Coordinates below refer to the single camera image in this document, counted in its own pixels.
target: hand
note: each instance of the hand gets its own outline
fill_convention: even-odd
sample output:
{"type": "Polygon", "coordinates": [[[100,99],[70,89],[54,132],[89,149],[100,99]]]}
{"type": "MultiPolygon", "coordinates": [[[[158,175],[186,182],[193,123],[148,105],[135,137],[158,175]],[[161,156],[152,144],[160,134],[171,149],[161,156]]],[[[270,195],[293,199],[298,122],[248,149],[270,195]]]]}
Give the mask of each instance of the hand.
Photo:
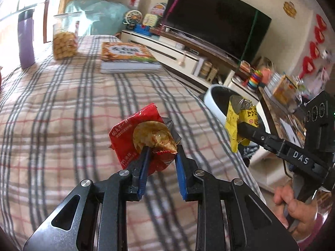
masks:
{"type": "Polygon", "coordinates": [[[281,221],[284,227],[288,228],[289,223],[284,217],[285,202],[289,205],[289,214],[300,221],[297,228],[292,233],[296,241],[306,239],[313,231],[316,217],[317,217],[317,202],[316,199],[311,204],[307,205],[301,201],[294,199],[294,192],[292,189],[292,181],[284,187],[277,187],[273,201],[276,204],[272,210],[275,216],[281,221]]]}

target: black tv screen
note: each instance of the black tv screen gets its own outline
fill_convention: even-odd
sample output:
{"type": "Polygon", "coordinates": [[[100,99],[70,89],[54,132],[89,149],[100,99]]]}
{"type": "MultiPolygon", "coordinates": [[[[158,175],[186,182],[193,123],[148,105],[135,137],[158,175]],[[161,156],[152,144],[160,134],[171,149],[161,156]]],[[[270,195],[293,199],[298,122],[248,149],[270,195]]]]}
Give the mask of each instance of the black tv screen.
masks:
{"type": "MultiPolygon", "coordinates": [[[[165,14],[174,1],[168,1],[165,14]]],[[[251,62],[270,22],[268,16],[241,0],[178,0],[164,25],[251,62]]]]}

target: red snack wrapper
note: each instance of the red snack wrapper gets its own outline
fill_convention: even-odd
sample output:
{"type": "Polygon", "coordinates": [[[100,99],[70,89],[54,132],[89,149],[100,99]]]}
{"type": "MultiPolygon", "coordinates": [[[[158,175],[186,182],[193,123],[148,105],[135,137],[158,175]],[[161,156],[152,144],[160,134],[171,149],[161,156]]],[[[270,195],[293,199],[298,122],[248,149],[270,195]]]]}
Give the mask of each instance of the red snack wrapper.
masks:
{"type": "Polygon", "coordinates": [[[177,154],[175,141],[155,104],[146,106],[114,126],[109,138],[112,143],[110,148],[115,150],[123,169],[139,157],[145,145],[153,148],[149,174],[164,170],[177,154]]]}

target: person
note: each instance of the person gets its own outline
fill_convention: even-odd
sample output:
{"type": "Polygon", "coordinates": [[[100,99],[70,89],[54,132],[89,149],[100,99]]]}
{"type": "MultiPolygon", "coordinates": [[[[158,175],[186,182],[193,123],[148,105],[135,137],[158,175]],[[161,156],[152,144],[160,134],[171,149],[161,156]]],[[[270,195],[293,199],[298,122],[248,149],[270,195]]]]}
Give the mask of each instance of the person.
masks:
{"type": "Polygon", "coordinates": [[[292,233],[292,236],[298,243],[303,243],[306,239],[310,240],[309,238],[313,235],[315,236],[322,227],[323,222],[320,222],[319,220],[321,216],[318,216],[317,214],[316,199],[314,199],[311,204],[305,204],[294,199],[292,181],[288,182],[285,186],[276,188],[273,201],[275,206],[272,211],[284,227],[288,228],[289,225],[284,217],[285,203],[289,206],[289,214],[300,221],[299,225],[292,233]]]}

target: metal rivet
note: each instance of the metal rivet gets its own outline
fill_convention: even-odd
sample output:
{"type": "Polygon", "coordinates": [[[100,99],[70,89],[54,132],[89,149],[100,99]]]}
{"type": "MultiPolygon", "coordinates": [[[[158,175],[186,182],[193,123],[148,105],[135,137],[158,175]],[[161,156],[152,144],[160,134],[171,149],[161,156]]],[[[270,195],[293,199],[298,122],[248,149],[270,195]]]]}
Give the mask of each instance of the metal rivet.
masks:
{"type": "Polygon", "coordinates": [[[243,185],[243,180],[240,178],[234,179],[234,184],[237,186],[242,186],[243,185]]]}
{"type": "Polygon", "coordinates": [[[88,179],[84,179],[84,180],[81,182],[81,185],[82,185],[83,187],[87,187],[87,186],[89,186],[90,184],[91,184],[91,181],[88,180],[88,179]]]}
{"type": "Polygon", "coordinates": [[[205,171],[204,170],[196,170],[194,174],[196,176],[204,176],[205,175],[205,171]]]}
{"type": "Polygon", "coordinates": [[[127,176],[127,175],[129,175],[129,171],[128,170],[122,170],[122,171],[119,172],[119,175],[127,176]]]}

